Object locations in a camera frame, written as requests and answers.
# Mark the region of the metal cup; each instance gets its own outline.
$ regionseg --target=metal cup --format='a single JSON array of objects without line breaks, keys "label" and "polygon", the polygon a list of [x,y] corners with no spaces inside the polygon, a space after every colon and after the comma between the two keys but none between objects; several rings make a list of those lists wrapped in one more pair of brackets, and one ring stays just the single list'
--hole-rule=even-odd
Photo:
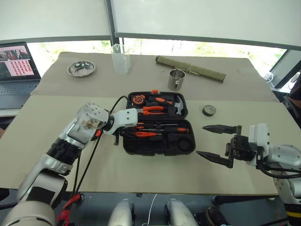
[{"label": "metal cup", "polygon": [[179,90],[183,84],[185,73],[181,70],[174,69],[169,73],[168,88]]}]

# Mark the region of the hammer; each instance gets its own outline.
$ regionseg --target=hammer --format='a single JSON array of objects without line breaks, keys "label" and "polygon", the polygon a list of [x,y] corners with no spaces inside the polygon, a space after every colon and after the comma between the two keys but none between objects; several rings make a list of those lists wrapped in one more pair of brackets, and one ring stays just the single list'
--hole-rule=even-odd
[{"label": "hammer", "polygon": [[181,115],[184,105],[183,105],[183,101],[179,96],[177,96],[177,99],[179,100],[179,102],[172,102],[170,100],[165,100],[160,97],[153,97],[153,96],[149,97],[149,101],[157,101],[159,105],[176,107],[177,108],[176,114]]}]

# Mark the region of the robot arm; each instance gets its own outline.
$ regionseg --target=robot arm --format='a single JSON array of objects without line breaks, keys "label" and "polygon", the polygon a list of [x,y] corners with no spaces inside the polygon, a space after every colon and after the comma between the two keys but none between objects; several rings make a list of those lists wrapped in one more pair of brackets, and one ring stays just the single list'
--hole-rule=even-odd
[{"label": "robot arm", "polygon": [[227,159],[214,153],[198,151],[197,153],[209,161],[228,168],[233,167],[234,159],[244,160],[264,174],[273,177],[278,194],[285,205],[290,225],[300,225],[301,151],[292,145],[270,144],[266,124],[250,126],[249,137],[240,135],[241,126],[211,125],[203,128],[214,133],[236,134],[226,145]]},{"label": "robot arm", "polygon": [[137,121],[134,108],[109,114],[94,103],[82,106],[76,118],[27,174],[17,192],[19,203],[2,225],[55,225],[50,207],[55,208],[60,203],[68,185],[64,176],[70,173],[73,163],[96,130],[102,129],[104,134],[111,135],[120,127],[135,126]]}]

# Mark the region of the laptop screen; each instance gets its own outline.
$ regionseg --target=laptop screen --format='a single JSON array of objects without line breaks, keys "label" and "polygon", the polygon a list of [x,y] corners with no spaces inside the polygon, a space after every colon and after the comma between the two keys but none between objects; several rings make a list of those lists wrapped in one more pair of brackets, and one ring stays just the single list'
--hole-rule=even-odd
[{"label": "laptop screen", "polygon": [[0,44],[0,81],[40,79],[25,42]]}]

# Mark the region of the toolbox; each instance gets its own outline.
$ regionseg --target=toolbox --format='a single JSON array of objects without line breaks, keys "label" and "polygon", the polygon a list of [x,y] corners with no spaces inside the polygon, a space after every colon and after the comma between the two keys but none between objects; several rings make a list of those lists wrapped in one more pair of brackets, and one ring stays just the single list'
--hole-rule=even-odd
[{"label": "toolbox", "polygon": [[154,156],[155,154],[190,154],[195,149],[185,99],[180,93],[132,92],[127,109],[136,108],[138,124],[124,128],[123,147],[128,154]]}]

